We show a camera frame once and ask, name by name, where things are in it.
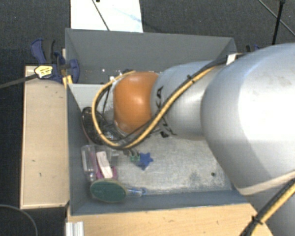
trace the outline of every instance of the gray bin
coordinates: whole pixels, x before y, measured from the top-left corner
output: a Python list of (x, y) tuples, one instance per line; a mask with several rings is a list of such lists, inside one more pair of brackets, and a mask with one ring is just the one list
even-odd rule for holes
[(212, 60), (236, 52), (225, 37), (159, 33), (124, 33), (66, 29), (66, 59), (77, 59), (78, 84), (67, 88), (70, 211), (72, 215), (147, 211), (244, 203), (219, 167), (205, 141), (152, 136), (139, 150), (151, 152), (154, 162), (142, 171), (121, 155), (118, 179), (147, 187), (148, 195), (127, 198), (120, 204), (94, 200), (83, 172), (81, 147), (87, 140), (81, 128), (81, 109), (109, 76), (118, 71), (164, 71), (178, 64)]

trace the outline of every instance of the yellow wire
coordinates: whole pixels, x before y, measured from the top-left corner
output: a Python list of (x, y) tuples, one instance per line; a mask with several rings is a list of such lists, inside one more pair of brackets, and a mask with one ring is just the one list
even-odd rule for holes
[[(153, 120), (153, 122), (147, 127), (147, 129), (136, 139), (134, 140), (131, 144), (125, 146), (124, 148), (130, 148), (132, 146), (137, 145), (139, 142), (141, 142), (147, 135), (149, 135), (149, 133), (153, 130), (153, 128), (158, 124), (158, 122), (161, 120), (161, 118), (165, 115), (166, 111), (170, 108), (170, 106), (175, 102), (175, 100), (181, 96), (189, 87), (191, 87), (196, 81), (200, 80), (203, 76), (205, 76), (207, 73), (209, 73), (212, 69), (214, 69), (214, 67), (211, 67), (201, 73), (199, 73), (197, 76), (195, 76), (192, 80), (188, 81), (184, 86), (182, 86), (169, 100), (168, 102), (164, 105), (164, 107), (160, 110), (160, 112), (158, 113), (158, 115), (155, 117), (155, 119)], [(95, 98), (93, 99), (93, 104), (92, 104), (92, 118), (93, 118), (93, 122), (94, 122), (94, 126), (95, 129), (98, 133), (98, 135), (101, 137), (101, 139), (106, 142), (107, 144), (109, 144), (110, 146), (113, 147), (119, 147), (120, 145), (117, 143), (113, 143), (112, 141), (110, 141), (109, 139), (107, 139), (105, 137), (105, 135), (103, 134), (103, 132), (100, 130), (100, 127), (98, 125), (98, 122), (96, 120), (96, 116), (95, 116), (95, 104), (96, 101), (98, 99), (98, 97), (100, 96), (101, 92), (103, 90), (105, 90), (107, 87), (109, 87), (114, 81), (127, 76), (131, 73), (125, 73), (123, 75), (120, 75), (118, 77), (116, 77), (113, 81), (108, 82), (107, 84), (105, 84), (100, 91), (97, 92)]]
[[(285, 193), (269, 208), (269, 210), (260, 219), (260, 222), (265, 223), (293, 194), (295, 193), (295, 183), (292, 184)], [(253, 235), (261, 224), (257, 224), (251, 232)]]
[(96, 96), (93, 99), (93, 103), (92, 103), (92, 119), (93, 119), (93, 122), (94, 122), (95, 129), (96, 129), (98, 135), (102, 138), (102, 140), (104, 140), (106, 143), (108, 143), (111, 146), (119, 146), (119, 144), (115, 144), (115, 143), (111, 142), (110, 140), (108, 140), (105, 137), (105, 135), (103, 134), (103, 132), (101, 131), (101, 129), (99, 127), (99, 124), (97, 122), (96, 116), (95, 116), (95, 113), (96, 113), (95, 105), (96, 105), (97, 99), (99, 98), (101, 92), (103, 92), (106, 88), (110, 87), (110, 85), (112, 85), (115, 81), (117, 81), (117, 80), (119, 80), (119, 79), (121, 79), (121, 78), (123, 78), (123, 77), (125, 77), (127, 75), (130, 75), (132, 73), (135, 73), (135, 72), (136, 71), (130, 71), (130, 72), (121, 74), (121, 75), (113, 78), (111, 81), (106, 83), (103, 87), (101, 87), (101, 89), (97, 92)]

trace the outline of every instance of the dark floor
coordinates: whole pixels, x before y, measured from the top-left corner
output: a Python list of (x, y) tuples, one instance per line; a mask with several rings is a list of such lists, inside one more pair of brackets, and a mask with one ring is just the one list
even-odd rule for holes
[[(262, 0), (276, 14), (278, 0)], [(166, 32), (235, 39), (239, 51), (247, 44), (271, 44), (275, 18), (257, 0), (140, 0), (145, 32)], [(18, 79), (26, 63), (35, 62), (29, 44), (39, 37), (64, 47), (70, 27), (70, 0), (0, 0), (0, 83)], [(295, 0), (286, 0), (282, 20), (295, 32)], [(294, 42), (282, 25), (277, 43)], [(18, 206), (22, 139), (22, 85), (0, 90), (0, 204)], [(63, 208), (31, 210), (40, 236), (64, 233)], [(0, 208), (0, 236), (34, 235), (22, 215)]]

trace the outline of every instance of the wooden board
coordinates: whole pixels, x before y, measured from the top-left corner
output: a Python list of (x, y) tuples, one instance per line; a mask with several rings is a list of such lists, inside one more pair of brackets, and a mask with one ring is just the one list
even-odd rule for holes
[[(26, 67), (26, 76), (35, 67)], [(25, 83), (20, 208), (63, 207), (69, 200), (65, 90), (50, 81)]]
[[(238, 236), (256, 211), (250, 204), (135, 213), (70, 216), (84, 222), (85, 236)], [(271, 236), (266, 225), (254, 236)]]

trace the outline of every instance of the small green object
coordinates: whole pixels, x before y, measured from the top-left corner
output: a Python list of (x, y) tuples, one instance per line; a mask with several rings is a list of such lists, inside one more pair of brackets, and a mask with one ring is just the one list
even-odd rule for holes
[(127, 189), (118, 181), (111, 178), (96, 180), (90, 186), (91, 194), (104, 202), (121, 202), (127, 196)]
[(140, 160), (140, 155), (132, 155), (130, 156), (131, 162), (138, 162)]

